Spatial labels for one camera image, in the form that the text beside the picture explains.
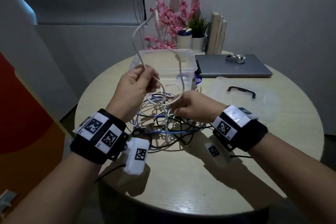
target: plastic lid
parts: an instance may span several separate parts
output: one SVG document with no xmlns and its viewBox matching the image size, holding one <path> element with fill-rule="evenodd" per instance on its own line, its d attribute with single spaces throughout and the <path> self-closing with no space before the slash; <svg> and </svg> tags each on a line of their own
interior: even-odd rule
<svg viewBox="0 0 336 224">
<path fill-rule="evenodd" d="M 192 32 L 191 32 L 191 28 L 183 28 L 183 29 L 180 29 L 178 32 L 177 32 L 178 35 L 181 35 L 181 36 L 188 36 L 188 35 L 191 35 Z"/>
</svg>

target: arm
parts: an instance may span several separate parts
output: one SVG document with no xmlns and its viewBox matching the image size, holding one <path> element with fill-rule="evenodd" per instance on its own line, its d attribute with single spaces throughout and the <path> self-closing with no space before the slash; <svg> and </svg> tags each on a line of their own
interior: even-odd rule
<svg viewBox="0 0 336 224">
<path fill-rule="evenodd" d="M 146 92 L 160 87 L 153 76 L 158 77 L 158 74 L 150 66 L 146 70 L 137 66 L 124 74 L 106 110 L 125 123 L 130 121 Z M 4 224 L 72 223 L 100 168 L 101 165 L 71 152 L 29 193 Z"/>
<path fill-rule="evenodd" d="M 212 123 L 225 108 L 196 91 L 171 106 L 175 115 L 202 123 Z M 336 172 L 271 133 L 248 152 L 306 216 L 316 223 L 336 222 Z"/>
</svg>

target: wooden table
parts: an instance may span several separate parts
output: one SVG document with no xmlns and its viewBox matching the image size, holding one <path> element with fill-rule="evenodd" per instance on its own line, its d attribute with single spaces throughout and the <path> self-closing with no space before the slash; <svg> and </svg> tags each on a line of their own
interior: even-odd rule
<svg viewBox="0 0 336 224">
<path fill-rule="evenodd" d="M 130 57 L 113 65 L 88 86 L 78 103 L 75 126 L 106 107 L 132 60 Z M 269 131 L 319 160 L 324 133 L 315 107 L 289 78 L 268 68 L 273 72 L 272 78 L 233 80 L 256 82 L 275 90 L 279 111 L 275 121 L 267 124 Z M 212 80 L 203 79 L 203 93 L 209 91 Z M 204 147 L 204 140 L 211 134 L 210 129 L 198 132 L 186 150 L 176 143 L 165 151 L 148 154 L 144 173 L 138 177 L 131 177 L 119 169 L 104 180 L 120 193 L 149 207 L 202 216 L 248 212 L 270 206 L 285 197 L 253 159 L 241 158 L 225 169 L 216 166 Z M 246 155 L 239 149 L 234 153 Z M 119 164 L 119 160 L 107 161 L 101 172 Z"/>
</svg>

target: laptop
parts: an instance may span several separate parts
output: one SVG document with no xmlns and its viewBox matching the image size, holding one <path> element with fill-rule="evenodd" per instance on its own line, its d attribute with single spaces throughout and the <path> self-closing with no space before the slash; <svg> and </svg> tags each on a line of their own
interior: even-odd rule
<svg viewBox="0 0 336 224">
<path fill-rule="evenodd" d="M 196 75 L 202 78 L 224 77 L 271 77 L 272 72 L 254 55 L 246 54 L 246 62 L 237 64 L 226 60 L 227 55 L 195 55 L 198 70 Z"/>
</svg>

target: dark floor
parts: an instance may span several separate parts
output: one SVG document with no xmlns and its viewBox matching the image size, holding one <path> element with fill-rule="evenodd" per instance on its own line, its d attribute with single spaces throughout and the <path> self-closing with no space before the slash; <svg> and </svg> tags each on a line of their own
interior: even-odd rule
<svg viewBox="0 0 336 224">
<path fill-rule="evenodd" d="M 74 129 L 75 111 L 76 108 L 74 108 L 65 118 L 61 120 L 61 124 L 72 135 L 72 130 Z M 336 171 L 336 136 L 325 135 L 325 144 L 321 162 Z M 175 221 L 192 221 L 193 223 L 211 221 L 212 223 L 224 224 L 309 223 L 296 209 L 295 205 L 293 205 L 288 199 L 284 200 L 281 205 L 272 206 L 253 213 L 221 218 L 200 218 L 174 215 L 143 206 L 125 196 L 120 195 L 103 181 L 98 184 L 98 193 L 98 203 L 100 205 L 99 215 L 103 221 L 98 221 L 98 219 L 96 219 L 92 222 L 87 219 L 86 221 L 80 221 L 77 223 L 148 223 L 149 220 L 151 222 L 158 223 L 172 223 Z"/>
</svg>

